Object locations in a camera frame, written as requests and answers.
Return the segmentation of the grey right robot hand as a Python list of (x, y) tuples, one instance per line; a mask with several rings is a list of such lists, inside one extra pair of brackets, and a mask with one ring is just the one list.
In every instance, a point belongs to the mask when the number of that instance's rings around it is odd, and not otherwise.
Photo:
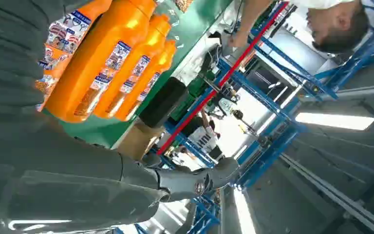
[(162, 202), (225, 186), (238, 163), (156, 169), (68, 136), (39, 115), (0, 114), (0, 234), (83, 233), (152, 218)]

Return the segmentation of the person's hand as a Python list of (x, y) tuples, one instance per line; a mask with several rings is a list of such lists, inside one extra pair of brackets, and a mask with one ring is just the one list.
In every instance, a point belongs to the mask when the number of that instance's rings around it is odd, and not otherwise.
[(247, 44), (248, 32), (237, 31), (229, 39), (229, 46), (231, 47), (243, 47)]

